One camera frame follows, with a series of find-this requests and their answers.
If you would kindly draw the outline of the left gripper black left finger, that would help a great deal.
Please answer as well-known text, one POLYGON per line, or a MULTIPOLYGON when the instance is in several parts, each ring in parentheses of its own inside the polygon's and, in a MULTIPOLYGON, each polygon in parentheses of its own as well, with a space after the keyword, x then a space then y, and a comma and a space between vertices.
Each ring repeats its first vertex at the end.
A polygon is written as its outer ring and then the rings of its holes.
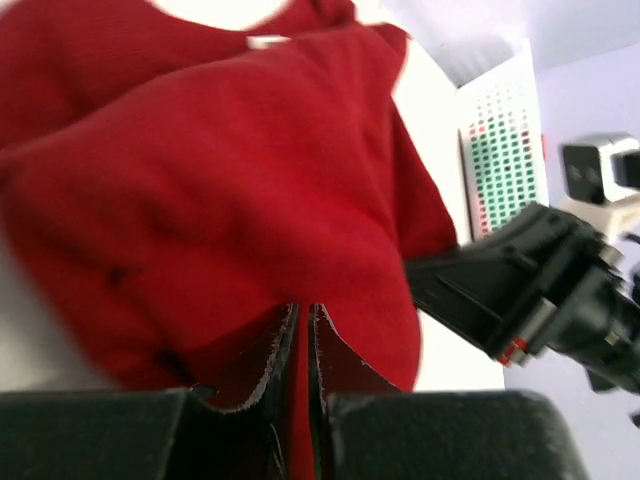
POLYGON ((286 479, 299 308, 212 380, 145 392, 1 397, 4 479, 286 479))

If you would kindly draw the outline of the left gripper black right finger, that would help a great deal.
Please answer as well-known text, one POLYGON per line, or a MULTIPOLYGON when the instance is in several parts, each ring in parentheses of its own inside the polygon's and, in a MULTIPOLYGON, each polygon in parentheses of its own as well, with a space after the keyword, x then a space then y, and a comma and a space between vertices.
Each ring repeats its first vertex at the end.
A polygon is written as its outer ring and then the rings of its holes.
POLYGON ((580 480, 566 422, 527 391, 405 393, 309 314, 309 401, 319 479, 580 480))

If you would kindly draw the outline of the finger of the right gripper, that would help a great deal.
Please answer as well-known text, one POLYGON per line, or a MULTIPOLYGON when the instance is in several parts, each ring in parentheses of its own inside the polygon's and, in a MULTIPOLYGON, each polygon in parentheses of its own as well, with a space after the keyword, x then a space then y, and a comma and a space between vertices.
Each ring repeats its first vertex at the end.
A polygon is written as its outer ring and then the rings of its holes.
POLYGON ((420 310, 497 359, 537 307, 561 305, 599 241, 587 222, 532 203, 483 239, 405 270, 420 310))

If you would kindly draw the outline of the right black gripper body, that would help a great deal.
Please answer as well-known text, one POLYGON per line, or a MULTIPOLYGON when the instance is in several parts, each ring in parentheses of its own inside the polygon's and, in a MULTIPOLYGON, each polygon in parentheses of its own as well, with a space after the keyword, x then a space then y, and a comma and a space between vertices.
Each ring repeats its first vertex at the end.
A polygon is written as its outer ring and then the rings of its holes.
POLYGON ((621 253, 600 240, 583 256, 582 276, 561 283, 566 296, 543 298, 499 361, 524 365, 550 349, 580 364, 591 389, 639 393, 639 271, 626 282, 621 253))

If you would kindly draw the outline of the dark red t shirt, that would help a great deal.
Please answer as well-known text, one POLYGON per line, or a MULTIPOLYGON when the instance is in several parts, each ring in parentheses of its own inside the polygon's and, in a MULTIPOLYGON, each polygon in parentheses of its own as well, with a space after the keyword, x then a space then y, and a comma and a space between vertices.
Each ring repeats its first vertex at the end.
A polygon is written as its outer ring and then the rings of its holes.
POLYGON ((425 54, 349 1, 1 15, 1 387, 205 383, 326 305, 415 385, 404 273, 457 243, 394 101, 425 54))

